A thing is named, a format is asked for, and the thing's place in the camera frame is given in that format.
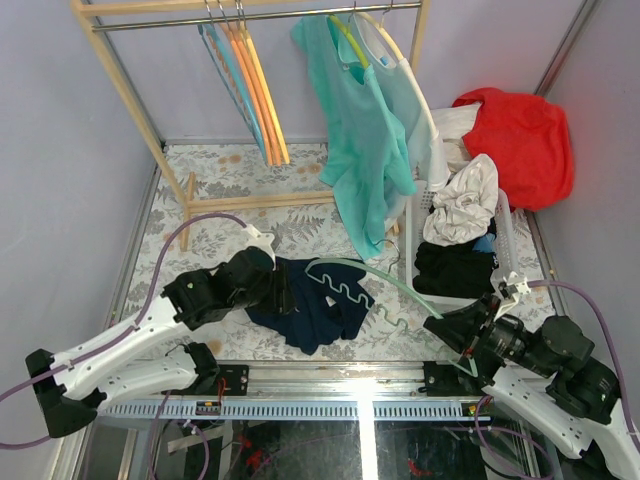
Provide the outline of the navy blue t shirt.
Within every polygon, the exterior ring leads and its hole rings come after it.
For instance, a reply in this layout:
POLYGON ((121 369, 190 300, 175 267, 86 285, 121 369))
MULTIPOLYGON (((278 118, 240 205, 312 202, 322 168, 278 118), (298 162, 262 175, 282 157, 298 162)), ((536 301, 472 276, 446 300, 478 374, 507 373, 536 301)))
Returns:
POLYGON ((365 272, 341 264, 309 267, 309 259, 285 259, 277 264, 287 271, 296 307, 286 315, 249 309, 250 320, 285 338, 285 343, 312 355, 336 340, 354 340, 374 306, 374 298, 360 285, 365 272))

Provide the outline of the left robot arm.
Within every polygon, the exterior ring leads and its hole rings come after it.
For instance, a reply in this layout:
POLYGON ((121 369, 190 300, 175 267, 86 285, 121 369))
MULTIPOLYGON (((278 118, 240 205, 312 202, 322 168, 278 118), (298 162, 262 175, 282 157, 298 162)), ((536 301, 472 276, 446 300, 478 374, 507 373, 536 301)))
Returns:
POLYGON ((25 363, 49 437, 75 433, 112 405, 141 396, 217 390, 220 366, 204 343, 188 342, 153 361, 136 359, 232 311, 284 315, 295 305, 283 261, 248 247, 213 269, 180 274, 138 315, 81 345, 58 353, 32 352, 25 363))

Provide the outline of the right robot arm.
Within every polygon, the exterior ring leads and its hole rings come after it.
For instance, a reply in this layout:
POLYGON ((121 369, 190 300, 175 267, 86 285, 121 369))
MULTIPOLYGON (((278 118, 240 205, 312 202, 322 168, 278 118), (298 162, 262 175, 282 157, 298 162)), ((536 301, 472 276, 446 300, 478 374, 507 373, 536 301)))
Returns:
POLYGON ((505 404, 565 457, 602 460, 614 477, 638 478, 638 435, 625 418, 621 379, 593 357, 593 341, 569 317, 550 316, 529 331, 510 313, 519 298, 485 295, 426 319, 459 356, 458 387, 505 404))

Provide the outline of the teal t shirt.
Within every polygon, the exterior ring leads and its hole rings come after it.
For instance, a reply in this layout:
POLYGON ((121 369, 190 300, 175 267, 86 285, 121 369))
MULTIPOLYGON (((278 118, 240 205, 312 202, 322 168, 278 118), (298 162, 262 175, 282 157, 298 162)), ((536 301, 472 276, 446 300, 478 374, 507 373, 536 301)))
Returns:
POLYGON ((327 121, 328 160, 322 182, 331 186, 357 254, 379 255, 387 221, 416 192, 405 129, 384 99, 374 67, 363 65, 337 16, 308 16, 291 37, 304 52, 309 80, 327 121))

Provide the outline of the blue hanger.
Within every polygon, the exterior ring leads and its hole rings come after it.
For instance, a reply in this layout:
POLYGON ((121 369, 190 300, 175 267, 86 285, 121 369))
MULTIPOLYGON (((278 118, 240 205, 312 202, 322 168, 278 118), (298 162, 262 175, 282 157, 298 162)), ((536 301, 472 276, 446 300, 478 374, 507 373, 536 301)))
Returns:
POLYGON ((198 33, 236 110, 253 136, 263 158, 266 159, 266 147, 254 109, 254 102, 249 95, 235 57, 225 46, 212 24, 199 25, 198 33))

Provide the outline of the orange hanger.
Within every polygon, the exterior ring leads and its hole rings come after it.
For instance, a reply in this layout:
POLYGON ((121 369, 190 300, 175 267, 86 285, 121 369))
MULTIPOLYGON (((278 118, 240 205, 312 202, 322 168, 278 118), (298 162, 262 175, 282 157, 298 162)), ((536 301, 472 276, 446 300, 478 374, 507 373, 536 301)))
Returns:
POLYGON ((275 126, 267 104, 263 84, 259 80, 257 69, 251 55, 249 54, 248 46, 244 41, 242 33, 237 27, 223 25, 222 30, 224 31, 240 66, 264 143, 266 162, 269 166, 280 166, 282 158, 276 138, 275 126))

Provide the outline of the yellow green hanger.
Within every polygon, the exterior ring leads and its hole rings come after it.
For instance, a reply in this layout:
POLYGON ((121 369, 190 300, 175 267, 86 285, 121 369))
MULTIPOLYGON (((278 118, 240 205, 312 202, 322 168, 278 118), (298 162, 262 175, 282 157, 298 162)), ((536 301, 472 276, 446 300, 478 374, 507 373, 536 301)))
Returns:
POLYGON ((362 49, 360 48, 359 44, 357 43, 357 41, 353 37, 352 33, 348 29, 348 27, 334 14, 329 15, 328 18, 332 22, 332 24, 335 25, 336 28, 345 37, 345 39, 347 40, 347 42, 351 46, 354 54, 358 58, 360 64, 362 65, 362 68, 363 69, 368 69, 369 66, 370 66, 370 63, 369 63, 367 57, 365 56, 365 54, 363 53, 362 49))

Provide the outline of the black clothes in basket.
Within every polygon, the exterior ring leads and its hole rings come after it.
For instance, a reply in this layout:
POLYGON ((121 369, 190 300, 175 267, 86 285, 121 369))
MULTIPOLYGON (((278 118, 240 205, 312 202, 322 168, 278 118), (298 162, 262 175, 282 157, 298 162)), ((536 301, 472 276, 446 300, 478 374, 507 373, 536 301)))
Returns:
POLYGON ((452 246, 422 242, 414 266, 413 288, 421 294, 477 299, 493 291, 491 276, 499 267, 493 251, 474 249, 476 241, 452 246))

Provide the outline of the white cloth pile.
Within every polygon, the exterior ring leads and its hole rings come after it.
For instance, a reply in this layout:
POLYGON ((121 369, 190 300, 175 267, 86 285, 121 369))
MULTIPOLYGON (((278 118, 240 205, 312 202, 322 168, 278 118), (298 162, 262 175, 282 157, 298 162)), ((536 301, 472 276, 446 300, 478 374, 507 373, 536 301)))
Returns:
POLYGON ((423 227, 426 242, 448 247, 486 234, 499 198, 498 171, 485 153, 472 154, 463 137, 473 129, 481 104, 432 113, 442 139, 447 183, 432 198, 423 227))

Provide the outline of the floral table mat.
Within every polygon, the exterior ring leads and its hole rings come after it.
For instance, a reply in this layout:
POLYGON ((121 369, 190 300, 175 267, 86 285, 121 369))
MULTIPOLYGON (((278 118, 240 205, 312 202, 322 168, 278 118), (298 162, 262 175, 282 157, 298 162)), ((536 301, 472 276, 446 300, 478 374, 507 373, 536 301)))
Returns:
MULTIPOLYGON (((194 196, 217 199, 324 189, 318 175, 327 161, 322 144, 294 144, 291 162, 267 166, 256 147, 245 145, 171 145, 165 155, 176 178, 185 184, 196 177, 194 196)), ((285 258, 346 257, 356 255, 334 204, 243 210, 237 217, 262 232, 275 235, 275 252, 285 258)), ((191 226, 188 247, 169 238, 182 223, 183 209, 166 179, 161 178, 153 202, 146 209, 144 235, 126 296, 116 319, 126 319, 143 305, 155 267, 159 291, 178 274, 213 267, 230 259, 246 242, 240 226, 226 219, 206 219, 191 226)), ((420 361, 451 357, 451 351, 423 328, 426 310, 403 291, 375 275, 361 282, 375 299, 354 340, 336 340, 308 356, 287 345, 285 338, 254 324, 242 311, 199 331, 216 358, 229 361, 420 361)))

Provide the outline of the white laundry basket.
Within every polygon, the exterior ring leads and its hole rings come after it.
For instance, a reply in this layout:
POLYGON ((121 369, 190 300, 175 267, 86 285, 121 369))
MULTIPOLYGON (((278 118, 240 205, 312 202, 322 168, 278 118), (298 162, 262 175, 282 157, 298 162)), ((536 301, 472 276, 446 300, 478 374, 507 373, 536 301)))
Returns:
MULTIPOLYGON (((404 256, 405 274, 404 280, 410 289, 413 289, 413 279, 419 274, 419 270, 414 265, 418 247, 423 242, 423 227, 429 210, 432 206, 434 195, 428 189, 428 184, 422 180, 416 180, 417 192, 406 204, 405 208, 405 230, 404 230, 404 256)), ((498 191, 498 202, 494 220, 497 227, 497 236, 493 242, 494 253, 498 261, 498 268, 492 274, 491 281, 501 280, 508 277, 511 272, 521 274, 516 251, 513 224, 508 198, 505 192, 498 191)), ((428 302, 437 305, 440 311, 448 311, 470 305, 476 297, 463 297, 458 294, 454 296, 445 295, 423 295, 428 302)))

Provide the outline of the red cloth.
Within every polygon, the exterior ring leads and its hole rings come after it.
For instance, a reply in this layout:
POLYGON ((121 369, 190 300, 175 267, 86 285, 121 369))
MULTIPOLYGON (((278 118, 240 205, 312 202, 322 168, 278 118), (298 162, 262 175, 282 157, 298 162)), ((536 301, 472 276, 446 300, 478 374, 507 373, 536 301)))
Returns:
POLYGON ((454 108, 476 106, 476 119, 463 137, 472 156, 488 155, 499 187, 516 209, 540 211, 567 199, 575 163, 565 111, 545 98, 484 87, 467 92, 454 108))

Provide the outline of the wooden clothes rack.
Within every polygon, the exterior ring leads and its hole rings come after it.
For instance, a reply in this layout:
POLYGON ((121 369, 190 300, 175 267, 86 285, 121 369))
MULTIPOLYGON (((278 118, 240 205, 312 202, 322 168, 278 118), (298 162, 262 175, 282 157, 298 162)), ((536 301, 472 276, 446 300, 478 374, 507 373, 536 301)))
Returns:
MULTIPOLYGON (((397 45, 386 30, 384 30, 382 23, 374 20, 370 14, 375 11, 389 12, 392 10, 415 9, 417 13, 409 56, 409 63, 412 69, 416 69, 419 64, 422 42, 431 5, 429 1, 402 3, 389 1, 380 5, 363 6, 359 6, 356 2, 353 2, 350 6, 344 7, 324 9, 316 8, 297 11, 264 11, 247 16, 244 14, 244 10, 242 9, 246 4, 244 1, 236 1, 234 4, 238 8, 238 14, 235 16, 235 19, 240 23, 245 23, 246 21, 276 20, 303 16, 334 15, 343 13, 359 14, 364 16, 370 24, 374 25, 374 27, 379 30, 380 35, 386 39, 391 49, 395 49, 397 45)), ((93 4, 89 1, 72 1, 70 3, 70 8, 76 17, 78 24, 87 36, 89 43, 93 47, 97 58, 101 62, 113 86, 120 95, 120 98, 133 119, 139 133, 142 135, 147 147, 153 155, 157 166, 160 168, 162 175, 171 186, 176 200, 183 209, 184 220, 186 222, 194 220, 198 215, 220 213, 227 210, 322 205, 329 204, 334 201, 333 194, 328 190, 200 200, 194 197, 196 175, 193 172, 188 176, 186 188, 182 188, 181 184, 177 181, 174 171, 169 166, 164 154, 164 141, 160 138, 157 128, 147 113, 144 102, 135 91, 134 85, 120 61, 117 51, 112 46, 108 34, 116 31, 169 28, 206 23, 214 25, 223 22, 225 19, 223 16, 218 16, 210 17, 208 19, 193 18, 134 22, 127 24, 102 24, 101 19, 103 17, 111 16, 189 12, 201 9, 209 10, 210 6, 208 2, 136 1, 93 4)))

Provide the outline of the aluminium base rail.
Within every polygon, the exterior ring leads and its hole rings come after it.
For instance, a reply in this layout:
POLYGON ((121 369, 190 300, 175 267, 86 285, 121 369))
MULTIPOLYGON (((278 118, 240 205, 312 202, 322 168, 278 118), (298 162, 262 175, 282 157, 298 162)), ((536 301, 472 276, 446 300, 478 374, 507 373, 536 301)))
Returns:
POLYGON ((377 420, 469 421, 481 391, 467 391, 447 362, 224 363, 217 392, 136 394, 99 410, 119 419, 352 420, 370 408, 377 420))

